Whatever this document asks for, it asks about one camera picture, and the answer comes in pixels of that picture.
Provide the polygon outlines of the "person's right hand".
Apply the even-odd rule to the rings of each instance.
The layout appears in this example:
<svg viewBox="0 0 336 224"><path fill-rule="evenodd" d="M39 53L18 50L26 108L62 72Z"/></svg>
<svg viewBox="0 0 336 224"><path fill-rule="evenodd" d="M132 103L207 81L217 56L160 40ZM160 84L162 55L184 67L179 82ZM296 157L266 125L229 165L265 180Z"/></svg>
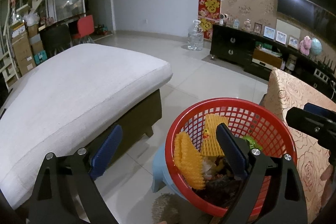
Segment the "person's right hand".
<svg viewBox="0 0 336 224"><path fill-rule="evenodd" d="M333 187L331 185L333 182L333 171L334 167L329 165L320 177L320 179L325 182L325 187L321 196L321 207L324 207L328 203L333 193Z"/></svg>

